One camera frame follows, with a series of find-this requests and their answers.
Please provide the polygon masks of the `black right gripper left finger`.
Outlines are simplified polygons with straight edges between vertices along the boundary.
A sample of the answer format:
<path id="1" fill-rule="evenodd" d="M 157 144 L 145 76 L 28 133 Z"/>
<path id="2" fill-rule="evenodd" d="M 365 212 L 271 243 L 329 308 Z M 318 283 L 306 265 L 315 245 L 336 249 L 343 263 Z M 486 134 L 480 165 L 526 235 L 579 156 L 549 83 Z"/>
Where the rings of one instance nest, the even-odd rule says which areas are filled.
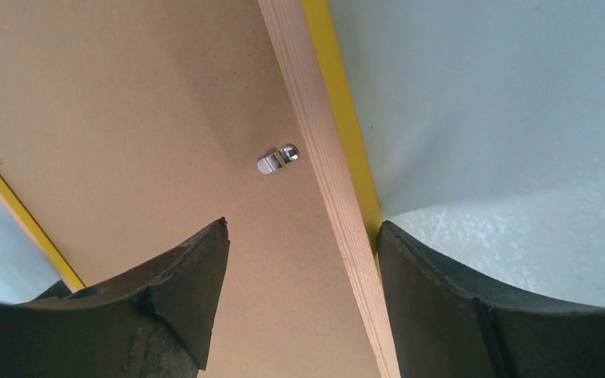
<path id="1" fill-rule="evenodd" d="M 225 219 L 66 297 L 0 303 L 0 377 L 195 377 L 228 264 Z"/>

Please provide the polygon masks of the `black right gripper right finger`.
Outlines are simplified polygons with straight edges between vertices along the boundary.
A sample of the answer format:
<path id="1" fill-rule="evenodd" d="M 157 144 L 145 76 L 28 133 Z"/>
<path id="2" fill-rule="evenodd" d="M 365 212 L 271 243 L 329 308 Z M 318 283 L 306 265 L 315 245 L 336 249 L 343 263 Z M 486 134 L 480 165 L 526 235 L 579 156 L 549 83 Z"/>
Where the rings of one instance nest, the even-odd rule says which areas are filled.
<path id="1" fill-rule="evenodd" d="M 403 377 L 605 377 L 605 307 L 486 276 L 386 221 L 380 273 Z"/>

